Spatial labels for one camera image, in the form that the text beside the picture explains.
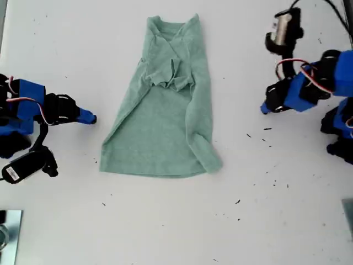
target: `green shirt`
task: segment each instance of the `green shirt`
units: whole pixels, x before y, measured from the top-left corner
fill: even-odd
[[[187,23],[148,18],[142,58],[103,142],[100,170],[189,177],[220,169],[210,95],[199,16]]]

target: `shirt sleeve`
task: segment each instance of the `shirt sleeve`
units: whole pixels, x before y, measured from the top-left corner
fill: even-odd
[[[211,144],[211,81],[201,35],[194,37],[191,48],[194,85],[191,88],[191,101],[186,109],[186,140],[204,169],[208,173],[214,173],[222,167],[222,162]]]

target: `black wire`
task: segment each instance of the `black wire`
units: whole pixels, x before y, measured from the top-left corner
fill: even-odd
[[[296,3],[298,3],[298,2],[299,2],[299,0],[295,0],[295,1],[292,3],[290,9],[292,9],[292,8],[296,5]]]
[[[333,9],[333,11],[336,13],[337,17],[339,18],[339,20],[341,21],[341,24],[343,25],[343,27],[345,28],[345,30],[348,32],[348,34],[353,38],[352,34],[350,33],[349,31],[349,27],[348,25],[346,24],[346,22],[344,21],[344,19],[342,18],[340,12],[337,10],[337,7],[330,1],[330,0],[323,0],[325,1],[326,3],[328,3],[331,8]],[[290,9],[292,9],[297,3],[299,2],[299,0],[295,0]]]

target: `white table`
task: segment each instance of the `white table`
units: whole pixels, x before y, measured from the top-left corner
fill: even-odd
[[[264,37],[290,4],[9,1],[0,72],[67,93],[98,116],[95,126],[50,128],[45,144],[58,177],[0,183],[0,209],[24,210],[17,265],[352,264],[341,199],[353,197],[353,167],[326,153],[335,137],[319,132],[340,98],[302,114],[259,109],[279,60]],[[327,4],[299,6],[306,33],[296,56],[350,49]],[[194,13],[205,32],[222,171],[174,180],[100,173],[100,146],[140,59],[146,18],[183,22]]]

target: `label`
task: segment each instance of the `label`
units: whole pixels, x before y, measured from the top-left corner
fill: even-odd
[[[18,181],[20,177],[17,175],[16,171],[12,167],[6,168],[7,173],[12,177],[14,181]]]

